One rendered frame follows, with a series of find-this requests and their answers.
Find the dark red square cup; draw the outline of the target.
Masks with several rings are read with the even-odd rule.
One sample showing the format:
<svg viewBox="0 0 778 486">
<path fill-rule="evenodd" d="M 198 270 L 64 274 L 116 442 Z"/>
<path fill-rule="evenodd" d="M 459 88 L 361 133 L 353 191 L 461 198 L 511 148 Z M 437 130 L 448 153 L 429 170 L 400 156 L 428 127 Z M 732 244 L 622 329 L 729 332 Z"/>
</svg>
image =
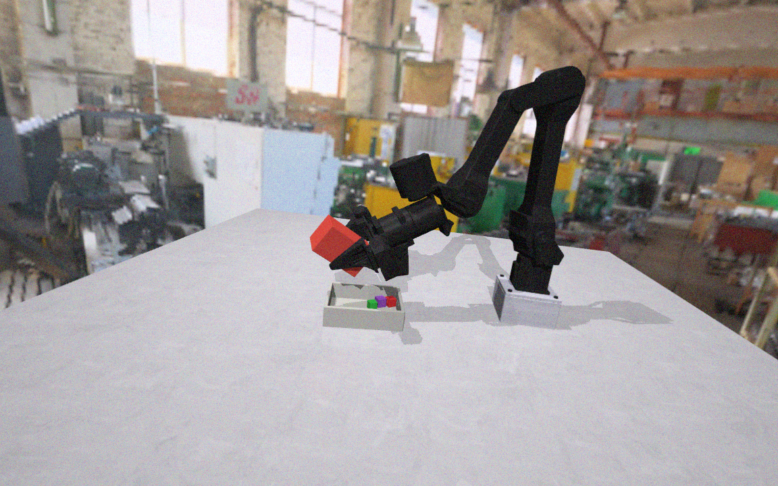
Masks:
<svg viewBox="0 0 778 486">
<path fill-rule="evenodd" d="M 312 251 L 332 263 L 336 257 L 359 239 L 361 236 L 328 215 L 311 235 L 311 248 Z M 355 277 L 362 268 L 354 267 L 342 270 Z"/>
</svg>

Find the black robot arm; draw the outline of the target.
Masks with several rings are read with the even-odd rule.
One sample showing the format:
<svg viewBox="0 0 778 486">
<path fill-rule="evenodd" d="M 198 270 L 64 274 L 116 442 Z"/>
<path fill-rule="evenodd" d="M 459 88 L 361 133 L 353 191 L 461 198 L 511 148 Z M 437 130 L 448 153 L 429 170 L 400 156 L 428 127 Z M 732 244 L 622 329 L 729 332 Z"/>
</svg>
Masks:
<svg viewBox="0 0 778 486">
<path fill-rule="evenodd" d="M 444 209 L 462 219 L 479 213 L 495 163 L 521 115 L 532 108 L 536 130 L 527 188 L 521 207 L 511 209 L 507 226 L 518 252 L 510 281 L 516 290 L 550 295 L 547 289 L 552 267 L 564 258 L 554 241 L 552 195 L 566 124 L 578 108 L 584 87 L 586 77 L 577 67 L 566 65 L 545 71 L 527 85 L 502 92 L 469 157 L 447 184 L 436 181 L 428 153 L 391 164 L 400 197 L 414 202 L 406 208 L 417 235 L 439 228 L 450 236 L 454 222 L 447 219 Z M 434 196 L 440 198 L 441 205 L 436 204 Z"/>
</svg>

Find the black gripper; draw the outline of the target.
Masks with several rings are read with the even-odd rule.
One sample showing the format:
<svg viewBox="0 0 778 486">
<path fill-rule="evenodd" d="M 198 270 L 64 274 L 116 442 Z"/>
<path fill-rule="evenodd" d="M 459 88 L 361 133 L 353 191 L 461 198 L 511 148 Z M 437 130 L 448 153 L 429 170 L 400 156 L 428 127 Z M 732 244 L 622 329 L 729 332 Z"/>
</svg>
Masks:
<svg viewBox="0 0 778 486">
<path fill-rule="evenodd" d="M 361 236 L 361 239 L 328 264 L 330 269 L 367 267 L 379 273 L 380 268 L 386 281 L 397 277 L 400 269 L 391 247 L 405 242 L 409 246 L 414 245 L 413 239 L 419 235 L 406 207 L 399 209 L 395 206 L 391 209 L 393 213 L 377 219 L 371 217 L 367 207 L 354 207 L 352 210 L 356 219 L 350 217 L 346 227 Z M 365 245 L 364 240 L 369 241 L 369 245 Z"/>
</svg>

